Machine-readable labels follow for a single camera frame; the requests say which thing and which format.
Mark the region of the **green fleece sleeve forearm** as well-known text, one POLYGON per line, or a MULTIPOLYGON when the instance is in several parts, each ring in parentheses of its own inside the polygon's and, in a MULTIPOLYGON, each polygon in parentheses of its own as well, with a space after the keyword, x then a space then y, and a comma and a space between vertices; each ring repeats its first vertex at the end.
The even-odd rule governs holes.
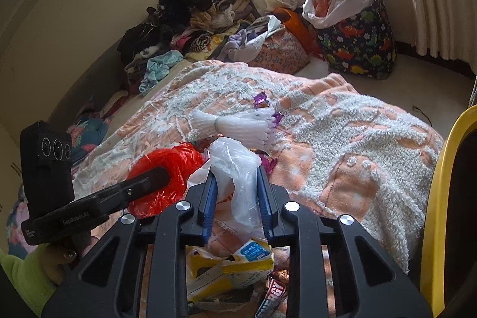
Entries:
POLYGON ((39 245, 24 259, 1 251, 1 267, 20 297, 37 317, 57 289, 41 264, 48 245, 39 245))

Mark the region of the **left hand painted nails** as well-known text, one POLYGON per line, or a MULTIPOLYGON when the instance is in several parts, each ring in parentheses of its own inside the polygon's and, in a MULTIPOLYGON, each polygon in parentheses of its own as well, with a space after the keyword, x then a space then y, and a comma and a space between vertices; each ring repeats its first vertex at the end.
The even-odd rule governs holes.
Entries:
POLYGON ((81 251, 55 245, 40 245, 38 255, 41 269, 54 285, 59 286, 66 275, 66 268, 76 260, 81 260, 98 241, 97 237, 91 236, 89 244, 81 251))

